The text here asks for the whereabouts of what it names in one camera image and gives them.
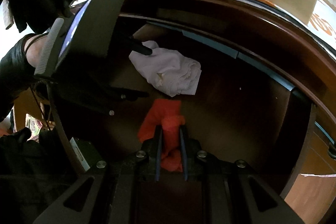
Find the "red cloth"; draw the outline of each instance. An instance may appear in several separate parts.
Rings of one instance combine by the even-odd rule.
[[[180,115],[180,108],[181,101],[156,99],[138,132],[139,141],[143,143],[154,137],[157,125],[162,125],[161,167],[171,172],[182,172],[179,127],[185,120]]]

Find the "brown wood surface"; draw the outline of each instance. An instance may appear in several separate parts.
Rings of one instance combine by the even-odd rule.
[[[300,170],[301,174],[336,174],[336,160],[328,155],[328,142],[317,126],[314,128],[314,134],[308,147],[306,159]]]
[[[317,224],[329,209],[335,196],[336,177],[298,175],[285,201],[305,224]]]
[[[296,160],[296,163],[291,171],[291,174],[288,178],[288,181],[286,182],[285,187],[281,191],[280,196],[282,198],[285,198],[288,193],[290,192],[291,188],[293,187],[293,184],[297,178],[297,176],[301,173],[302,165],[307,162],[307,155],[309,153],[309,144],[312,142],[312,137],[314,134],[314,126],[315,126],[315,118],[316,118],[316,106],[314,104],[311,104],[311,111],[310,111],[310,118],[308,127],[306,130],[304,142],[302,144],[302,148],[300,149],[300,154]],[[296,140],[295,138],[288,137],[287,141],[290,140],[291,142],[297,142],[299,143],[299,139]]]

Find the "blue trim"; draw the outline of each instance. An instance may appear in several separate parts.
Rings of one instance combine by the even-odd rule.
[[[203,44],[205,44],[205,45],[207,45],[207,46],[209,46],[211,48],[214,48],[214,49],[216,49],[216,50],[218,50],[218,51],[220,51],[222,53],[225,53],[225,54],[233,57],[234,59],[236,59],[237,56],[238,56],[238,51],[236,51],[236,50],[234,50],[234,49],[232,49],[232,48],[230,48],[228,46],[225,46],[225,45],[223,45],[221,43],[218,43],[218,42],[216,42],[214,40],[211,40],[211,39],[206,38],[206,37],[202,37],[202,36],[197,35],[197,34],[192,33],[192,32],[182,31],[182,33],[183,33],[183,35],[185,37],[189,37],[189,38],[191,38],[193,40],[201,42],[201,43],[203,43]]]
[[[283,78],[282,76],[280,76],[279,74],[277,74],[276,72],[272,71],[271,69],[267,68],[266,66],[264,66],[263,64],[261,64],[260,62],[254,60],[251,57],[248,57],[245,54],[242,54],[241,52],[238,52],[226,45],[223,45],[219,42],[216,42],[214,40],[211,40],[209,38],[203,37],[201,35],[197,35],[195,33],[192,32],[188,32],[188,31],[184,31],[181,30],[179,28],[175,28],[175,27],[171,27],[169,25],[165,25],[165,24],[161,24],[161,23],[157,23],[157,22],[149,22],[153,25],[157,25],[157,26],[161,26],[161,27],[165,27],[167,29],[171,29],[171,30],[175,30],[175,31],[179,31],[182,32],[182,34],[185,37],[191,38],[193,40],[196,40],[198,42],[201,42],[211,48],[214,48],[220,52],[223,52],[231,57],[233,57],[234,59],[239,58],[243,61],[245,61],[246,63],[252,65],[253,67],[257,68],[258,70],[266,73],[269,77],[271,77],[273,80],[277,81],[280,85],[284,86],[287,90],[291,91],[293,88],[295,88],[295,86],[290,83],[288,80],[286,80],[285,78]]]
[[[284,86],[286,89],[291,91],[295,86],[287,81],[285,78],[277,74],[276,72],[272,71],[271,69],[267,68],[263,64],[259,63],[258,61],[254,60],[251,57],[248,57],[245,54],[242,54],[241,52],[238,54],[238,58],[245,61],[246,63],[249,63],[253,67],[257,68],[258,70],[261,70],[262,72],[266,73],[269,77],[277,81],[280,85]]]
[[[327,136],[327,138],[330,140],[332,144],[335,144],[335,141],[330,137],[330,135],[323,129],[322,126],[318,124],[318,122],[315,122],[315,125],[323,132],[324,135]]]

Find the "white cloth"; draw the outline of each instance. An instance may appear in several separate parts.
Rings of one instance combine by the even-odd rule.
[[[201,75],[201,64],[178,51],[160,48],[155,41],[142,43],[153,50],[150,56],[132,51],[129,55],[136,70],[157,90],[174,97],[195,95]]]
[[[5,29],[8,30],[14,24],[13,15],[9,7],[8,0],[2,1],[2,14],[3,14],[3,21],[5,23]]]

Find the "metal screw head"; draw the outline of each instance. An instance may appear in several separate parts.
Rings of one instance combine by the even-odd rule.
[[[200,150],[197,152],[197,156],[199,156],[200,158],[205,158],[208,155],[208,153],[204,150]]]
[[[139,150],[135,153],[137,158],[143,158],[144,156],[146,156],[146,152],[143,150]]]
[[[96,166],[97,166],[97,168],[99,168],[99,169],[105,168],[105,166],[106,166],[106,161],[104,161],[104,160],[100,160],[100,161],[97,162]]]
[[[244,161],[244,160],[238,160],[238,161],[236,161],[236,165],[237,165],[239,168],[245,168],[246,165],[247,165],[247,163],[246,163],[246,161]]]

